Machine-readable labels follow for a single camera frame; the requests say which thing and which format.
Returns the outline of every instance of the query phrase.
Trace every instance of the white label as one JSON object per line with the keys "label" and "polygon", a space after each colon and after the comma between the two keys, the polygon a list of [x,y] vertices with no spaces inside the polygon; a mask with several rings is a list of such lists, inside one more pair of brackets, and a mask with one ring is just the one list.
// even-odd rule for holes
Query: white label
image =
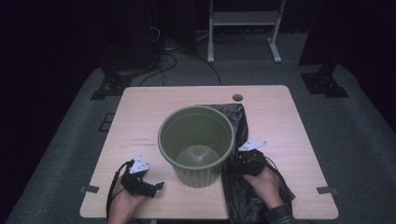
{"label": "white label", "polygon": [[239,151],[250,151],[252,149],[267,146],[267,141],[249,139],[247,142],[239,147]]}
{"label": "white label", "polygon": [[129,170],[130,174],[136,174],[142,171],[147,171],[149,169],[149,164],[146,163],[142,156],[138,156],[137,159],[134,161],[134,165],[132,165],[131,170]]}

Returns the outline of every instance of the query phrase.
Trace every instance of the plastic bucket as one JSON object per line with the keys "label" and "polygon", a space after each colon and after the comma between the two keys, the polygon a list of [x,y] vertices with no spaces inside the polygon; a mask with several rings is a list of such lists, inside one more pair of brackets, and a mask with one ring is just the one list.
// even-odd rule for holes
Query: plastic bucket
{"label": "plastic bucket", "polygon": [[233,125],[227,117],[202,105],[172,113],[158,133],[163,157],[172,164],[180,181],[192,188],[204,188],[216,181],[233,142]]}

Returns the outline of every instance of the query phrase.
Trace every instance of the person's left hand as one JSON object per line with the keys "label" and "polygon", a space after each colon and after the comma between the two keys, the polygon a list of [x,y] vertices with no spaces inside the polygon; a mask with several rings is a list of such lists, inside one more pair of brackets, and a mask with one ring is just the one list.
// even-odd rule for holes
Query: person's left hand
{"label": "person's left hand", "polygon": [[113,201],[108,215],[109,224],[125,224],[132,216],[136,208],[147,199],[143,195],[131,195],[121,184],[122,176],[117,180],[113,191]]}

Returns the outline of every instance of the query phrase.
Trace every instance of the shelf leg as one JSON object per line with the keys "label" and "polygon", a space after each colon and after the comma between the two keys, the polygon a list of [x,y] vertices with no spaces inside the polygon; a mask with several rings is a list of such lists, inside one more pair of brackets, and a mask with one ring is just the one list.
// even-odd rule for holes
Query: shelf leg
{"label": "shelf leg", "polygon": [[210,0],[209,7],[209,40],[207,41],[207,61],[213,63],[215,55],[213,51],[213,0]]}
{"label": "shelf leg", "polygon": [[277,51],[275,42],[276,42],[277,32],[279,31],[279,25],[280,25],[280,22],[282,21],[283,9],[285,8],[285,4],[286,4],[286,0],[282,0],[280,2],[279,11],[277,12],[277,16],[276,16],[276,22],[275,22],[273,35],[272,35],[272,37],[268,37],[268,44],[270,45],[271,52],[274,56],[274,60],[276,63],[282,63],[282,60],[280,58],[279,51]]}

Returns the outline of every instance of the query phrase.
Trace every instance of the trash bag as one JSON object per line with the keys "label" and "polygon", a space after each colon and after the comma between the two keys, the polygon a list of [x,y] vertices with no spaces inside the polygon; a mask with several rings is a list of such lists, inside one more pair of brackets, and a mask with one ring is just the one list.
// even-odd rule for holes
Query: trash bag
{"label": "trash bag", "polygon": [[[241,168],[240,156],[243,152],[238,150],[248,140],[248,121],[245,114],[245,108],[241,104],[227,104],[227,105],[206,105],[217,109],[223,113],[231,122],[235,132],[234,150],[224,162],[221,171],[221,180],[227,204],[227,210],[230,222],[233,224],[242,223],[266,223],[264,213],[268,210],[265,203],[254,192],[254,188],[238,173]],[[281,174],[271,165],[266,163],[266,159],[262,164],[270,168],[283,180]],[[294,195],[286,186],[283,180],[280,184],[279,194],[284,203],[288,204],[291,209],[291,200]]]}

